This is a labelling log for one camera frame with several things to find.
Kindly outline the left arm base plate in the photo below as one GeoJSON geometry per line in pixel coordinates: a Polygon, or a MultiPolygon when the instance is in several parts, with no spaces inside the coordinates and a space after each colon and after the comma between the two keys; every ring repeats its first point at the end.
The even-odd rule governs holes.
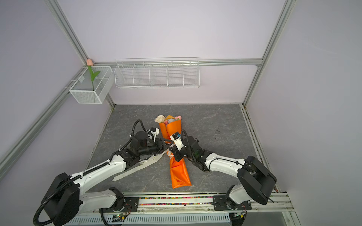
{"type": "Polygon", "coordinates": [[[139,197],[118,198],[112,206],[113,212],[136,212],[139,206],[139,197]]]}

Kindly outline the orange wrapping paper sheet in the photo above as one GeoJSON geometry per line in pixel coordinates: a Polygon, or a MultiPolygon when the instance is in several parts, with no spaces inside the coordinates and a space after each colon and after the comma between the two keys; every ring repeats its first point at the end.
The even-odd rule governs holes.
{"type": "Polygon", "coordinates": [[[155,119],[155,122],[159,124],[163,138],[168,140],[167,143],[170,143],[171,141],[175,142],[167,152],[167,155],[170,157],[169,166],[172,187],[175,189],[191,186],[186,163],[183,159],[183,155],[179,153],[183,148],[181,141],[182,117],[180,115],[176,117],[171,115],[159,115],[155,119]]]}

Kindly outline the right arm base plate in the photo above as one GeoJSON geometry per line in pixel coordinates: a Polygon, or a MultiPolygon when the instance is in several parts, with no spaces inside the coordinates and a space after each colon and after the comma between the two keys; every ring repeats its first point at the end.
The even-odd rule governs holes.
{"type": "Polygon", "coordinates": [[[230,198],[225,195],[213,196],[213,207],[215,211],[248,211],[252,210],[251,202],[245,201],[241,204],[234,203],[230,198]]]}

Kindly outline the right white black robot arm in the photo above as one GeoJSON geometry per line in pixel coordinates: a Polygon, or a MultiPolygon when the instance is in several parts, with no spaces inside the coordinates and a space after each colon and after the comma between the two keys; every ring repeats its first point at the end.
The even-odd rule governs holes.
{"type": "Polygon", "coordinates": [[[186,157],[194,166],[204,172],[218,171],[237,178],[239,185],[232,185],[216,205],[227,210],[237,210],[244,202],[255,201],[266,205],[274,187],[276,177],[255,157],[245,159],[229,158],[202,149],[198,141],[192,137],[171,136],[174,146],[169,150],[175,160],[180,161],[186,157]]]}

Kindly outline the white rose fake flower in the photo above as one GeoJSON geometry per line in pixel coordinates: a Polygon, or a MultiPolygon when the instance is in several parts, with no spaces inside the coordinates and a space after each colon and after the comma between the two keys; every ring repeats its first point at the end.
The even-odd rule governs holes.
{"type": "Polygon", "coordinates": [[[172,123],[172,122],[174,122],[174,121],[175,121],[175,119],[174,119],[174,118],[171,118],[171,119],[168,119],[167,123],[170,124],[170,123],[172,123]]]}

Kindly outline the white ribbon strip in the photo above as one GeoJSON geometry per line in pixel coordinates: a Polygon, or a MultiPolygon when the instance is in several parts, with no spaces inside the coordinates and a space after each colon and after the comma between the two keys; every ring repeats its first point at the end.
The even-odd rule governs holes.
{"type": "Polygon", "coordinates": [[[128,169],[128,170],[126,170],[124,173],[122,173],[122,174],[120,174],[120,175],[118,175],[118,176],[115,176],[112,181],[121,180],[121,179],[123,179],[123,178],[125,178],[125,177],[130,176],[131,174],[133,174],[133,173],[135,173],[135,172],[137,172],[137,171],[140,171],[140,170],[142,170],[142,169],[144,169],[144,168],[146,168],[146,167],[149,167],[149,166],[153,165],[154,163],[157,163],[157,162],[162,158],[162,156],[163,156],[165,153],[167,153],[168,151],[169,151],[169,150],[167,149],[167,150],[165,150],[165,151],[164,151],[163,153],[161,153],[161,154],[158,154],[158,155],[156,155],[156,156],[152,156],[152,157],[150,157],[150,158],[147,159],[147,160],[141,161],[139,166],[136,166],[136,167],[134,167],[134,168],[132,168],[132,169],[130,169],[130,170],[128,169]]]}

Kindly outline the cream rose fake flower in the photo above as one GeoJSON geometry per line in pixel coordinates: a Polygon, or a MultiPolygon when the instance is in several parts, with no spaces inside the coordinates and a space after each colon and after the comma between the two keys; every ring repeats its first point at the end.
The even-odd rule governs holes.
{"type": "Polygon", "coordinates": [[[164,123],[165,120],[166,120],[166,117],[165,117],[164,115],[159,115],[159,116],[157,116],[157,117],[154,119],[154,121],[155,121],[156,123],[164,123]]]}

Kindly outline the light pink rose fake flower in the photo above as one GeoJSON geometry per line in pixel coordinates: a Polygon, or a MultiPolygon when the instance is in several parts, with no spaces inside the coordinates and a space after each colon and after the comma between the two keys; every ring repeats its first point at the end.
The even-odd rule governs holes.
{"type": "Polygon", "coordinates": [[[182,120],[182,117],[179,115],[179,116],[176,116],[175,117],[175,120],[178,121],[178,120],[182,120]]]}

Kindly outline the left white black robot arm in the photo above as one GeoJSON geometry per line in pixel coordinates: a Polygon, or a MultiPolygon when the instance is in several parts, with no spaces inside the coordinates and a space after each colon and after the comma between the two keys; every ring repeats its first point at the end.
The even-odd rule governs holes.
{"type": "Polygon", "coordinates": [[[35,212],[33,224],[63,226],[75,216],[93,210],[99,210],[100,213],[105,210],[131,212],[132,205],[127,203],[119,189],[111,187],[94,193],[89,190],[111,176],[128,170],[140,162],[142,157],[158,156],[165,150],[167,145],[160,138],[135,142],[129,140],[112,153],[108,160],[90,169],[73,175],[59,174],[35,212]]]}

